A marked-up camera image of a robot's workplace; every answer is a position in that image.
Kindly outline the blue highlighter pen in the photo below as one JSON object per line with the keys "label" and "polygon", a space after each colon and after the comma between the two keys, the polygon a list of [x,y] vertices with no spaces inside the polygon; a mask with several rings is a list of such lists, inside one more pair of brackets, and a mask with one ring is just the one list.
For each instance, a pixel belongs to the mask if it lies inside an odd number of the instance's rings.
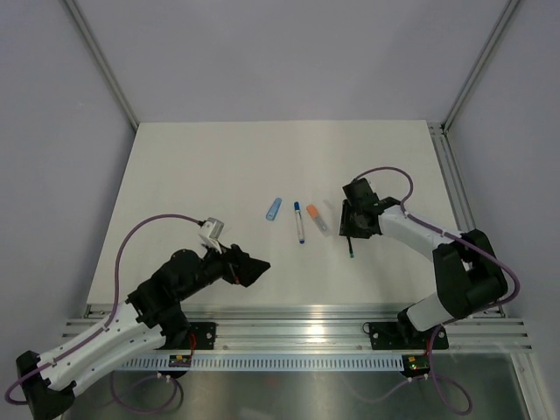
{"label": "blue highlighter pen", "polygon": [[271,206],[270,206],[270,208],[269,208],[269,210],[268,210],[268,212],[266,213],[266,216],[265,216],[265,219],[267,221],[274,221],[277,218],[277,215],[278,215],[279,209],[282,205],[282,202],[283,201],[280,197],[276,197],[273,200],[273,202],[272,202],[272,204],[271,204]]}

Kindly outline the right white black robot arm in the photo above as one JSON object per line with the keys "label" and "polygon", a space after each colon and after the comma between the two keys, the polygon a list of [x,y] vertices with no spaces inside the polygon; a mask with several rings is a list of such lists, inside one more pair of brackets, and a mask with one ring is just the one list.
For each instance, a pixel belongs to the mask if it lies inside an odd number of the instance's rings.
{"label": "right white black robot arm", "polygon": [[508,292],[507,280],[483,232],[448,232],[436,227],[406,211],[401,201],[379,198],[364,178],[344,185],[343,192],[340,235],[348,239],[384,235],[433,264],[436,291],[397,315],[397,336],[405,346],[418,346],[433,327],[464,319]]}

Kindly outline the black green-tipped pen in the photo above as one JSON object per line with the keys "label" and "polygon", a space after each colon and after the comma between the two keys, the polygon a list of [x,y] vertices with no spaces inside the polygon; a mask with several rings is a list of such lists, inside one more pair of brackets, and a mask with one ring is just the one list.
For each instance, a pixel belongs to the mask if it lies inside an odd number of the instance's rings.
{"label": "black green-tipped pen", "polygon": [[347,244],[348,244],[349,256],[350,256],[350,258],[354,258],[354,248],[353,248],[351,237],[347,236],[346,241],[347,241]]}

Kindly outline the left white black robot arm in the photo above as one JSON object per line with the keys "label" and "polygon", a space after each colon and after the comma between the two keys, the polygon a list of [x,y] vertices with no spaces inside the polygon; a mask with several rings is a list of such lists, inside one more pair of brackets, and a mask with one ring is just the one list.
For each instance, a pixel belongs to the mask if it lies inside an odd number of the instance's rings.
{"label": "left white black robot arm", "polygon": [[60,416],[77,396],[137,355],[182,347],[190,330],[184,300],[220,279],[249,287],[269,268],[237,245],[210,248],[204,256],[175,252],[97,324],[50,351],[17,357],[24,405],[35,419]]}

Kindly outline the grey orange-tipped marker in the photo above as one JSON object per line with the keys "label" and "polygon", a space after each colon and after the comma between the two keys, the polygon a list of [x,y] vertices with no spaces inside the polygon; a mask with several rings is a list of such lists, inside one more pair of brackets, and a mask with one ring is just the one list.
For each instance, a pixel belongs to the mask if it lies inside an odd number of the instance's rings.
{"label": "grey orange-tipped marker", "polygon": [[318,230],[321,232],[322,235],[324,236],[331,235],[330,228],[327,226],[323,217],[319,213],[319,210],[313,204],[310,204],[306,207],[306,212],[309,214],[311,220],[317,226]]}

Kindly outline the white blue-capped pen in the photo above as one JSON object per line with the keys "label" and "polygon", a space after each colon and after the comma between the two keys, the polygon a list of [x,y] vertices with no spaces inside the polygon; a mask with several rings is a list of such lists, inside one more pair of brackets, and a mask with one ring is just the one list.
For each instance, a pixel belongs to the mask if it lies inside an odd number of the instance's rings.
{"label": "white blue-capped pen", "polygon": [[297,238],[300,244],[305,243],[305,231],[303,225],[303,218],[301,214],[301,208],[298,201],[294,202],[294,213],[295,213],[295,221],[297,226]]}

